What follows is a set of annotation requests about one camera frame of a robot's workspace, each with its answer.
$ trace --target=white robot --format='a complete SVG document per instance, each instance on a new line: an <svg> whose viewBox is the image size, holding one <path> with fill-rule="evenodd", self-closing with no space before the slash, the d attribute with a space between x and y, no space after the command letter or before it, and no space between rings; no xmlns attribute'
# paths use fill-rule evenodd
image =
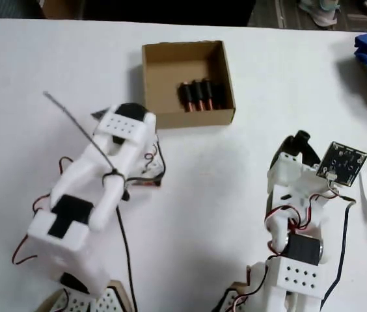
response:
<svg viewBox="0 0 367 312"><path fill-rule="evenodd" d="M78 125L59 102L45 95ZM111 281L103 254L95 251L94 243L103 235L120 201L128 200L128 184L159 182L165 173L156 116L138 104L113 105L104 112L92 139L79 128L90 144L63 173L51 190L48 209L36 211L27 231L41 265L64 287L37 311L133 311L137 305L132 308L121 284ZM148 154L157 154L161 161L154 159L148 166ZM100 178L104 187L95 206L72 196L75 189L95 178Z"/></svg>
<svg viewBox="0 0 367 312"><path fill-rule="evenodd" d="M265 226L274 253L265 263L247 267L247 282L228 288L213 312L317 312L340 280L348 211L355 200L341 196L333 184L351 186L367 153L333 142L322 162L299 131L276 152L267 173L269 194ZM338 275L327 290L319 264L329 254L321 233L323 206L335 197L349 202L344 222Z"/></svg>

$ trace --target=hole pattern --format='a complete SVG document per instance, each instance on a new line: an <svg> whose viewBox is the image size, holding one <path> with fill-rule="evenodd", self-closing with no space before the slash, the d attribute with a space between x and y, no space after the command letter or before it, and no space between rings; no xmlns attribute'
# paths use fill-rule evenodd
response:
<svg viewBox="0 0 367 312"><path fill-rule="evenodd" d="M290 267L290 266L287 266L286 267L286 270L287 271L290 271L290 270L292 270L292 267ZM298 269L298 268L294 268L294 271L295 271L295 273L296 274L298 274L298 278L300 278L300 273L301 273L301 271ZM307 276L308 274L309 274L309 272L308 271L303 271L303 274L305 275L305 276ZM316 273L312 273L312 277L313 278L316 278ZM290 281L290 278L288 277L288 276L286 276L285 277L285 282L289 282ZM302 286L304 286L304 287L306 287L307 285L310 287L310 288L312 288L312 289L314 289L314 288L316 288L316 286L315 286L315 284L307 284L305 281L302 281L302 282L300 282L300 281L298 281L298 279L294 279L293 280L293 282L295 283L295 284L298 284L298 283L301 283L302 284Z"/></svg>

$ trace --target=white table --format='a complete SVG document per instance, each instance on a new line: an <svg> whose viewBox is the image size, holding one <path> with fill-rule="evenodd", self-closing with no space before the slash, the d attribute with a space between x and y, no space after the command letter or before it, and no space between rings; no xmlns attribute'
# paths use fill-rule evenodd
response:
<svg viewBox="0 0 367 312"><path fill-rule="evenodd" d="M32 311L57 285L33 261L10 257L32 218L31 202L58 179L57 160L87 141L42 95L49 90L88 131L89 113L141 101L141 46L224 40L237 112L228 127L159 132L168 171L159 190L131 190L121 205L140 310L210 311L225 288L263 261L266 172L282 140L311 134L367 151L367 77L355 33L138 23L0 20L0 311ZM367 208L359 182L344 188L350 213L343 278L324 311L367 311ZM345 204L327 206L336 275ZM113 278L128 289L116 220L107 245ZM29 255L29 246L20 255Z"/></svg>

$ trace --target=black circuit board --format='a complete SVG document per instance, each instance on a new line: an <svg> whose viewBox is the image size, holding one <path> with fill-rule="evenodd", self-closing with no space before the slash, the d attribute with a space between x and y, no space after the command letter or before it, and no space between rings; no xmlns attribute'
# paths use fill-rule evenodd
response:
<svg viewBox="0 0 367 312"><path fill-rule="evenodd" d="M335 183L350 187L367 159L367 153L337 142L331 143L316 175L326 178L327 173L336 174Z"/></svg>

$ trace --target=cardboard box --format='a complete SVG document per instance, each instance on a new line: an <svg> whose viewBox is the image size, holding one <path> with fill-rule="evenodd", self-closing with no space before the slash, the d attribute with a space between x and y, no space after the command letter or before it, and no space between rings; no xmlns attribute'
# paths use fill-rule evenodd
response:
<svg viewBox="0 0 367 312"><path fill-rule="evenodd" d="M143 75L146 108L156 114L158 128L228 125L233 120L236 105L222 41L144 45ZM178 87L204 78L224 85L224 107L186 112Z"/></svg>

